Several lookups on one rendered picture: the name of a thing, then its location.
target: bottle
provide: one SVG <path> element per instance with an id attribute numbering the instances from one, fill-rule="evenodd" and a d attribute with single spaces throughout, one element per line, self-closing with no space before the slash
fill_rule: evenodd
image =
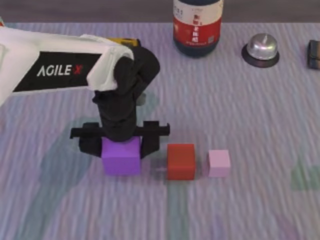
<path id="1" fill-rule="evenodd" d="M 173 41 L 180 52 L 200 58 L 220 39 L 224 0 L 173 0 Z"/>

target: orange block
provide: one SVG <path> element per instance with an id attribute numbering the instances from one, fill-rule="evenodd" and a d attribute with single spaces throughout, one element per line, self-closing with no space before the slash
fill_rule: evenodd
<path id="1" fill-rule="evenodd" d="M 167 145 L 167 179 L 194 180 L 196 150 L 194 144 Z"/>

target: red bottle label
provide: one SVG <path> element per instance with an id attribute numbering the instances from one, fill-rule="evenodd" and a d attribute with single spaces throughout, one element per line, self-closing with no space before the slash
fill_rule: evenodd
<path id="1" fill-rule="evenodd" d="M 205 47 L 220 36 L 223 0 L 206 6 L 173 1 L 173 35 L 185 46 Z"/>

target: table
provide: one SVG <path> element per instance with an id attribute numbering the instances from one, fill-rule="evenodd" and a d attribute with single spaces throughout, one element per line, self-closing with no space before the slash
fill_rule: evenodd
<path id="1" fill-rule="evenodd" d="M 99 119 L 90 91 L 11 97 L 0 109 L 0 239 L 319 238 L 320 171 L 310 166 L 320 165 L 320 71 L 306 68 L 306 46 L 320 40 L 320 24 L 223 24 L 215 52 L 198 60 L 175 50 L 169 23 L 11 26 L 140 38 L 162 69 L 139 122 L 170 123 L 171 135 L 143 161 L 141 176 L 107 177 L 69 139 L 71 127 Z M 269 69 L 241 58 L 259 32 L 278 40 L 280 61 Z M 195 181 L 165 181 L 167 143 L 195 144 Z M 210 149 L 229 150 L 229 177 L 202 176 Z"/>

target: pink block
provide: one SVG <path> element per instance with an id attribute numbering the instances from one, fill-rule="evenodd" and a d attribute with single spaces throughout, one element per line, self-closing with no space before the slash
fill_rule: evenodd
<path id="1" fill-rule="evenodd" d="M 229 175 L 231 163 L 228 150 L 210 150 L 208 161 L 209 177 L 224 178 Z"/>

